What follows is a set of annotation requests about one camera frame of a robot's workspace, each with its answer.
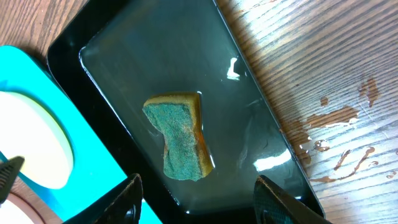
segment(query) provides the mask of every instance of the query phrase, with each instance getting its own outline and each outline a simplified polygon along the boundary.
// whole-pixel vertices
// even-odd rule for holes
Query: green sponge
[[[164,174],[176,180],[197,181],[213,169],[201,132],[198,93],[153,96],[142,109],[165,139]]]

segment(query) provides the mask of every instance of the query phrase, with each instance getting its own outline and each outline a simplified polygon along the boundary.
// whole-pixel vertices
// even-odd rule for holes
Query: black object
[[[64,224],[138,224],[141,203],[141,178],[133,174]]]
[[[263,175],[254,185],[254,208],[258,224],[331,224]]]
[[[24,161],[23,157],[17,156],[0,164],[0,204],[6,201]]]
[[[123,171],[140,173],[145,200],[163,223],[255,223],[252,183],[259,173],[323,216],[220,15],[212,0],[90,0],[50,46],[47,63]],[[228,80],[231,57],[239,81]],[[215,108],[202,114],[216,168],[198,182],[166,179],[159,172],[163,142],[159,152],[158,142],[149,141],[155,130],[142,117],[142,104],[170,90],[200,91],[203,110]],[[284,152],[288,158],[278,161]],[[260,158],[275,158],[275,165],[257,171]],[[206,209],[189,212],[191,205]]]

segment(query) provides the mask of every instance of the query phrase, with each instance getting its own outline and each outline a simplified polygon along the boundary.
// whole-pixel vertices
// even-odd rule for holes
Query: wooden surface
[[[0,1],[0,45],[44,61],[84,3]],[[398,223],[398,1],[219,4],[327,219]]]

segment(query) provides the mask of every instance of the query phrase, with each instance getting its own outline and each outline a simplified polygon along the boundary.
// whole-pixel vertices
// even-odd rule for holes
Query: blue board
[[[20,174],[20,178],[63,221],[80,213],[126,178],[80,112],[48,73],[15,47],[0,47],[0,91],[15,91],[31,97],[49,110],[64,128],[74,158],[66,186],[50,190]]]

